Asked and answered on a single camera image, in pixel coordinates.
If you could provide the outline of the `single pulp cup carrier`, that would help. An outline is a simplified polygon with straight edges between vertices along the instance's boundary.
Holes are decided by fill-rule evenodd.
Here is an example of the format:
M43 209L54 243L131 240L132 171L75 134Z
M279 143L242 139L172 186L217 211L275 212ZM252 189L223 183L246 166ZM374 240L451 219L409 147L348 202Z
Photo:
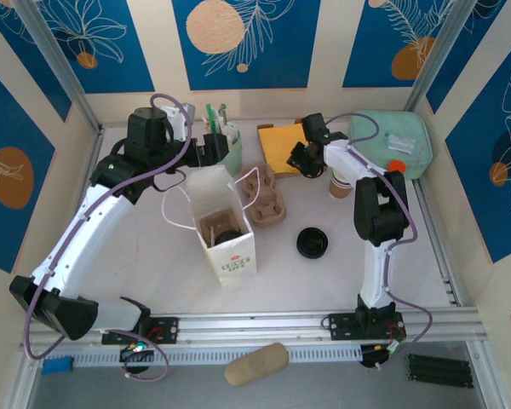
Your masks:
M238 219L231 210L220 210L201 219L201 234L208 248L215 246L215 237L226 230L241 231Z

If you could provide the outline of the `black lidded coffee cup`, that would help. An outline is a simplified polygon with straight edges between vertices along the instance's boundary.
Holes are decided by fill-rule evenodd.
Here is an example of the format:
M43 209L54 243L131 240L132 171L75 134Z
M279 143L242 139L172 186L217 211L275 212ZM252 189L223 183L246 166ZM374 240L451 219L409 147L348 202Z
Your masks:
M231 240L242 237L243 234L238 230L226 230L215 237L215 245L221 245Z

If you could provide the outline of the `white paper bag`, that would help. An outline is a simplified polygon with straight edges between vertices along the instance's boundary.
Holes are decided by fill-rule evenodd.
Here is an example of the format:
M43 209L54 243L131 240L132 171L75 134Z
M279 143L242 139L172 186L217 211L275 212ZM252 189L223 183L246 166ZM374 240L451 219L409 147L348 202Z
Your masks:
M245 214L238 194L239 184L226 168L213 165L195 170L186 178L186 186L177 189L187 200L192 224L185 225L170 220L165 213L166 196L163 196L161 212L164 220L178 228L194 231L217 279L222 285L256 273L256 243L253 229ZM231 210L238 219L243 236L221 245L208 248L201 234L201 219L220 210Z

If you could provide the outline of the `brown paper cup stack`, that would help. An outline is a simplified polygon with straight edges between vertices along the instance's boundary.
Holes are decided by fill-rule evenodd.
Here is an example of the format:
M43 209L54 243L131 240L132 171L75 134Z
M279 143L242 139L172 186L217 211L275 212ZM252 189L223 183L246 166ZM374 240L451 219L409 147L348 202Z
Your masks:
M344 199L353 191L353 186L340 172L333 169L330 174L329 190L332 197Z

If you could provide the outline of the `green wrapped straw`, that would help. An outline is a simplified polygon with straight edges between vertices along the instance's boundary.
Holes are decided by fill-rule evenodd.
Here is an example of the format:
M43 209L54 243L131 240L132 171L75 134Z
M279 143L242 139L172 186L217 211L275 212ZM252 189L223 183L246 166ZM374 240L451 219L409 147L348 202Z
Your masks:
M210 131L212 133L220 133L221 132L221 127L220 127L218 111L215 108L213 108L210 104L206 105L206 111L207 111L207 114L208 114L208 121L209 121Z

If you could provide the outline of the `pulp cup carrier stack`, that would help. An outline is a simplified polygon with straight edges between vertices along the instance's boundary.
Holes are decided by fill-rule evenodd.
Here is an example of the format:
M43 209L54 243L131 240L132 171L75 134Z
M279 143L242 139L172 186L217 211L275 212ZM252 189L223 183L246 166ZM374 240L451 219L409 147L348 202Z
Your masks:
M277 190L276 178L268 164L261 162L246 167L237 183L248 199L245 210L253 225L268 228L286 218L284 198Z

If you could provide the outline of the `mint green utensil cup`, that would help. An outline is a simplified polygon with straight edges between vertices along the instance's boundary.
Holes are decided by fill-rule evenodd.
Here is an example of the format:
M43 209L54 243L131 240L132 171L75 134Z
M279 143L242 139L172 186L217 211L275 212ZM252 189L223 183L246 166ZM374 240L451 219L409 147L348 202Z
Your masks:
M228 127L224 127L222 130L224 135L227 137L229 151L225 158L221 161L221 164L225 166L230 176L235 177L243 168L241 135L239 138L233 139L229 135Z

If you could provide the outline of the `mint green zip pouch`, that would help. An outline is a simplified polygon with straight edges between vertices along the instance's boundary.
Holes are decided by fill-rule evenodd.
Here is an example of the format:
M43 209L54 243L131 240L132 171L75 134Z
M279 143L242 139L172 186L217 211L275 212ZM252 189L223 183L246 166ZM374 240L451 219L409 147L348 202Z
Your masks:
M359 114L371 117L378 124L379 132L367 141L355 142L356 149L373 164L383 169L388 168L391 160L401 160L407 166L405 178L418 179L433 159L428 130L422 118L413 112L361 110ZM388 149L386 132L415 140L414 153L408 155Z

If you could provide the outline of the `small clear plastic packet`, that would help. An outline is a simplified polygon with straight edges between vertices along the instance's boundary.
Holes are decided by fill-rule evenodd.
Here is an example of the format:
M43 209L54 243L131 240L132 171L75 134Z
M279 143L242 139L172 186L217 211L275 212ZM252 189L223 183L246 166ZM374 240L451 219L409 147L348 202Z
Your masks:
M390 150L412 155L416 149L416 141L411 138L398 136L390 132L386 132L385 137L387 148Z

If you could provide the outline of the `black base connector board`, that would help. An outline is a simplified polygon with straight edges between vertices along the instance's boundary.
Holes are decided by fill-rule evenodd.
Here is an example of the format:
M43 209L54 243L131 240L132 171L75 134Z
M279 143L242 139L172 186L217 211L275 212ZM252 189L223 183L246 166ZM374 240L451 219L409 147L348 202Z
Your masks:
M149 368L147 363L153 362L153 359L154 351L142 342L131 343L119 353L119 362L129 375L142 374Z
M362 360L360 364L366 368L377 368L388 361L390 355L395 352L399 342L364 344L361 346Z

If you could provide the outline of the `brown cork roll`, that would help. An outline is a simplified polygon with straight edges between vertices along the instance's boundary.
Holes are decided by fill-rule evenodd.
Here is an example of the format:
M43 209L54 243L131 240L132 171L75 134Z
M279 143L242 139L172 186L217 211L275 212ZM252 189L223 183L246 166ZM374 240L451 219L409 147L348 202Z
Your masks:
M282 371L289 361L286 347L273 343L228 363L224 377L233 387L241 387Z

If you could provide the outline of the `blue foam piece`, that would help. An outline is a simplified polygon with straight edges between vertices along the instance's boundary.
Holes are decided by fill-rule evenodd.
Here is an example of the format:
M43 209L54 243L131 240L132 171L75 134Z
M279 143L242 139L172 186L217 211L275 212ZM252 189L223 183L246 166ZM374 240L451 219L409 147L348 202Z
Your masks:
M74 358L71 356L44 360L41 374L48 376L56 373L70 372L73 369L73 362Z

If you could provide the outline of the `black ridged block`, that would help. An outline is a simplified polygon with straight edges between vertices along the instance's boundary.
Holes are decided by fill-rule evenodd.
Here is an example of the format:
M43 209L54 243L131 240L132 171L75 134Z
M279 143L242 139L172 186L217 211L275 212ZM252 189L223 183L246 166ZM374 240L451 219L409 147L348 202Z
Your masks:
M466 360L407 354L406 363L410 381L464 389L474 388L471 367Z

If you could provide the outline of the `aluminium frame post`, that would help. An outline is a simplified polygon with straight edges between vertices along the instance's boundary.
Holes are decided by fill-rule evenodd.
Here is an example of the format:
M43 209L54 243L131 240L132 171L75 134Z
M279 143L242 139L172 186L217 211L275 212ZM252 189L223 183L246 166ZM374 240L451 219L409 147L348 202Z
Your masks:
M414 112L426 97L476 3L477 0L455 0L453 3L451 12L433 43L429 57L411 87L403 107L404 112Z
M12 0L12 4L49 68L78 109L84 122L91 130L99 134L101 123L93 112L83 87L37 5L32 0Z

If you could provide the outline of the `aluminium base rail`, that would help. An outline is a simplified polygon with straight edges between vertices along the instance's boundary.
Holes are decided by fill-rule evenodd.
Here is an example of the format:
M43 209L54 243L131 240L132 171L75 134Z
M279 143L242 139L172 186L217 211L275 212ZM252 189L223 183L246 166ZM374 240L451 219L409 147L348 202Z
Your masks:
M475 307L432 308L433 324L422 311L401 311L406 340L422 334L423 342L484 341L487 333ZM324 329L329 311L259 314L178 314L170 331L176 346L259 346L266 343L331 343Z

